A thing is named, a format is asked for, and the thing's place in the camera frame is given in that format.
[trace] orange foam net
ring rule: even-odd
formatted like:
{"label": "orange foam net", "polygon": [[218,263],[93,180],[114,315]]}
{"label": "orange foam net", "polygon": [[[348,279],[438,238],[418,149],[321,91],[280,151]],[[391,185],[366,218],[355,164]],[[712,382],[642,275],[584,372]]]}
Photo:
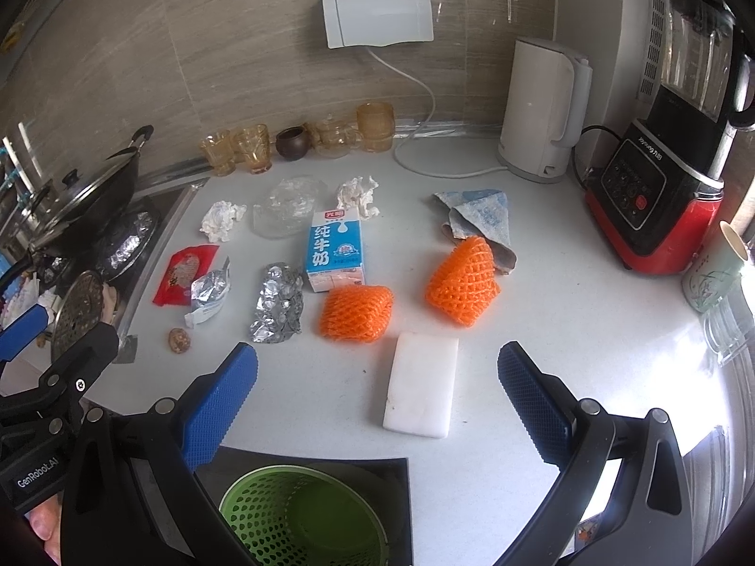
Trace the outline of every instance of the orange foam net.
{"label": "orange foam net", "polygon": [[336,287],[327,295],[320,334],[333,340],[373,342],[388,328],[393,307],[394,293],[387,287]]}
{"label": "orange foam net", "polygon": [[495,282],[493,253],[484,238],[472,236],[435,271],[425,300],[454,321],[471,327],[500,292]]}

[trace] blue paper towel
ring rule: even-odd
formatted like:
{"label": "blue paper towel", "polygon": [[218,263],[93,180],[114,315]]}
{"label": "blue paper towel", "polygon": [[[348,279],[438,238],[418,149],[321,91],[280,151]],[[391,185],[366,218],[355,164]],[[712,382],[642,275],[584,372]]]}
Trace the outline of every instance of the blue paper towel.
{"label": "blue paper towel", "polygon": [[495,266],[505,275],[514,270],[516,253],[509,238],[509,201],[500,189],[445,191],[435,194],[451,211],[442,226],[448,238],[482,236],[490,244]]}

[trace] red snack wrapper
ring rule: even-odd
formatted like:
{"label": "red snack wrapper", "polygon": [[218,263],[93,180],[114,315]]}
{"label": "red snack wrapper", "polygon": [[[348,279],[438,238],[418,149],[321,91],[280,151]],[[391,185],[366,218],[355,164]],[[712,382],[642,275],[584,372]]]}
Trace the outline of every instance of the red snack wrapper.
{"label": "red snack wrapper", "polygon": [[191,306],[191,283],[208,273],[218,248],[216,244],[203,244],[174,253],[152,302],[157,306]]}

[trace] milk carton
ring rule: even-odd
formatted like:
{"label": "milk carton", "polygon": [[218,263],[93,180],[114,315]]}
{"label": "milk carton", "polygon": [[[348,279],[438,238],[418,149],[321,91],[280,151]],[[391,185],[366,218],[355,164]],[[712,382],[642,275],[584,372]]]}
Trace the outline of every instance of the milk carton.
{"label": "milk carton", "polygon": [[364,284],[359,209],[328,210],[312,216],[307,276],[314,291]]}

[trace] power cord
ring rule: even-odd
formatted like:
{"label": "power cord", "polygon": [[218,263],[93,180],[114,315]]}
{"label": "power cord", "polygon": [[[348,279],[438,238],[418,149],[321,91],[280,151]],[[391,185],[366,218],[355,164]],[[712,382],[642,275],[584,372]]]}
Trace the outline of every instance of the power cord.
{"label": "power cord", "polygon": [[[612,130],[610,127],[606,127],[604,125],[588,125],[587,127],[582,130],[582,133],[579,135],[581,138],[584,134],[587,134],[587,132],[591,132],[593,130],[601,130],[603,132],[608,132],[611,134],[614,138],[616,138],[619,142],[621,142],[621,136],[618,135],[614,130]],[[579,183],[579,186],[582,187],[582,189],[587,190],[587,183],[582,180],[582,177],[579,175],[579,172],[577,171],[577,153],[576,153],[576,146],[571,147],[571,171],[574,173],[575,178],[577,179],[577,183]]]}
{"label": "power cord", "polygon": [[393,70],[398,75],[408,78],[409,81],[413,81],[417,85],[422,87],[425,91],[429,93],[430,98],[433,100],[433,107],[432,109],[430,109],[428,118],[425,119],[417,128],[415,128],[405,139],[396,143],[394,147],[394,160],[397,164],[401,166],[401,168],[407,169],[409,172],[420,174],[422,176],[431,176],[435,179],[470,179],[473,176],[482,176],[483,174],[490,174],[492,172],[500,172],[501,170],[508,170],[508,168],[505,166],[496,166],[494,168],[477,170],[476,172],[470,172],[467,174],[444,174],[444,173],[435,173],[435,172],[425,172],[424,170],[413,168],[407,165],[405,162],[401,161],[401,159],[399,158],[399,149],[401,149],[402,146],[404,146],[410,140],[414,139],[416,135],[418,135],[422,130],[424,130],[424,128],[428,126],[430,120],[433,118],[433,115],[435,115],[435,110],[437,106],[435,94],[433,93],[432,89],[430,89],[427,85],[425,85],[425,83],[423,83],[419,79],[414,78],[412,75],[408,75],[406,72],[399,70],[397,67],[391,66],[391,64],[389,64],[388,62],[384,61],[382,58],[375,55],[375,53],[372,51],[370,47],[365,47],[365,49],[380,64],[387,67],[389,70]]}

